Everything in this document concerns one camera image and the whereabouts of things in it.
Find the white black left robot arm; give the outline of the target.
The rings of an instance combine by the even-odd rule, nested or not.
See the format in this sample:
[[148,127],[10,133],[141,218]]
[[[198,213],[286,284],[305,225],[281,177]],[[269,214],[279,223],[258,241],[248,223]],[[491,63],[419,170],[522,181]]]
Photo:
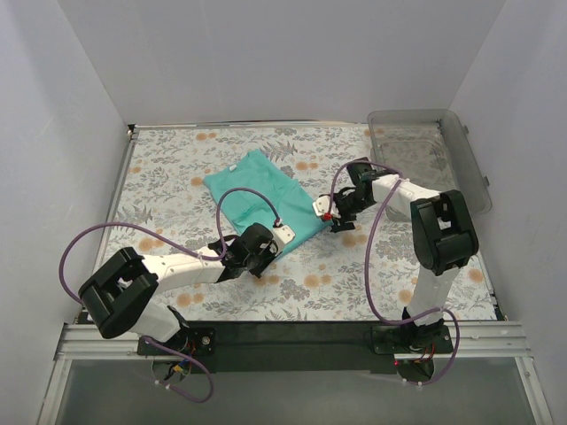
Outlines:
[[142,256],[127,247],[108,259],[79,289],[79,298],[101,336],[113,339],[126,332],[149,336],[171,354],[189,342],[183,317],[153,296],[193,284],[214,284],[249,273],[256,277],[295,238],[287,225],[249,226],[231,236],[225,255],[221,242],[197,250],[195,257],[177,253]]

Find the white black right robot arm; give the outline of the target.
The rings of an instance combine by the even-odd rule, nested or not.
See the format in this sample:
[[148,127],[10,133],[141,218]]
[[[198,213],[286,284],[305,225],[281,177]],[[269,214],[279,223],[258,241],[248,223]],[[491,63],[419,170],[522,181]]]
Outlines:
[[431,356],[437,348],[455,353],[459,339],[448,333],[447,297],[455,277],[478,253],[479,242],[464,195],[456,190],[426,189],[401,172],[367,158],[349,161],[351,186],[331,190],[322,219],[334,233],[352,230],[357,215],[378,205],[378,216],[387,207],[411,222],[412,241],[420,269],[409,304],[399,320],[385,318],[373,302],[370,310],[380,324],[371,336],[378,352],[420,352]]

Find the teal t shirt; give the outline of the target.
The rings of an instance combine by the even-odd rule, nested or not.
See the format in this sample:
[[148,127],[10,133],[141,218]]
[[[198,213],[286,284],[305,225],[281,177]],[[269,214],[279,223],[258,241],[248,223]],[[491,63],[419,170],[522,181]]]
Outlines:
[[239,234],[256,222],[272,228],[276,217],[280,217],[295,233],[284,248],[284,255],[327,227],[315,215],[314,200],[299,182],[259,150],[249,151],[236,164],[208,175],[204,183]]

